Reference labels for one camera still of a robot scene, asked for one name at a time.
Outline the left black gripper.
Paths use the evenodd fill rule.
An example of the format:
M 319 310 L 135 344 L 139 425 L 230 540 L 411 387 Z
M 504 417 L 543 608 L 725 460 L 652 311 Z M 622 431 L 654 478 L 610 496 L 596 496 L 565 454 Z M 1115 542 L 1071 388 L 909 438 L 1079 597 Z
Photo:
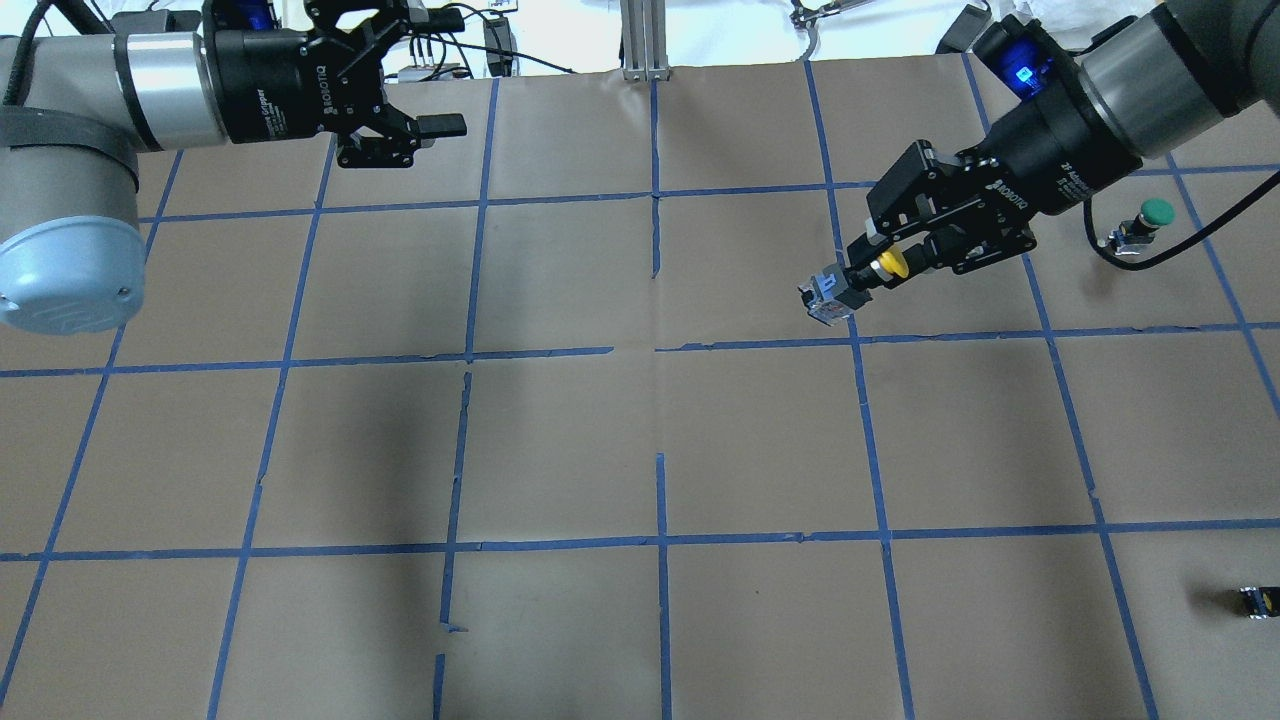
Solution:
M 343 168 L 408 168 L 421 141 L 465 137 L 462 114 L 415 119 L 387 99 L 383 58 L 415 31 L 465 31 L 457 6 L 307 5 L 307 31 L 205 31 L 232 143 L 333 133 Z

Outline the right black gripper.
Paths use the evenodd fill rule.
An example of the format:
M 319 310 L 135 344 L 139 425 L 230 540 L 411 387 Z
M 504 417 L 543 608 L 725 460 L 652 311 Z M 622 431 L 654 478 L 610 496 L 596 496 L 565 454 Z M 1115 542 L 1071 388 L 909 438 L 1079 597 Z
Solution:
M 1088 100 L 1041 95 L 970 149 L 910 143 L 867 193 L 867 228 L 846 259 L 867 266 L 895 246 L 909 279 L 941 268 L 973 272 L 1032 250 L 1034 217 L 1060 215 L 1142 164 Z

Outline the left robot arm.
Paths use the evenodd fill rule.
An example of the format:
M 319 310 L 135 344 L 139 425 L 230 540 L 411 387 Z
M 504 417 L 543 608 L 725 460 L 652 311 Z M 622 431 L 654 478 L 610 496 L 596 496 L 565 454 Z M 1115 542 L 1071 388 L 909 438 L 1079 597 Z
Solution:
M 193 29 L 38 37 L 49 3 L 3 38 L 1 315 L 37 334 L 124 325 L 145 301 L 140 156 L 334 136 L 344 169 L 402 169 L 462 115 L 387 96 L 401 40 L 465 27 L 457 6 L 307 1 L 284 29 L 244 1 L 206 1 Z

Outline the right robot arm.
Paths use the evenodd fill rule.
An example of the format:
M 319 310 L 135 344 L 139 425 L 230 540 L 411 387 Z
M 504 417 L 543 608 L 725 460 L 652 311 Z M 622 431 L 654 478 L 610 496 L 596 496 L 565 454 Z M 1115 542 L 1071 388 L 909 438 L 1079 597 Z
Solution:
M 1015 258 L 1036 245 L 1034 217 L 1083 204 L 1256 102 L 1277 105 L 1275 1 L 1161 3 L 1082 55 L 1009 15 L 972 49 L 1018 105 L 975 146 L 946 154 L 918 140 L 883 174 L 846 249 L 856 290 Z

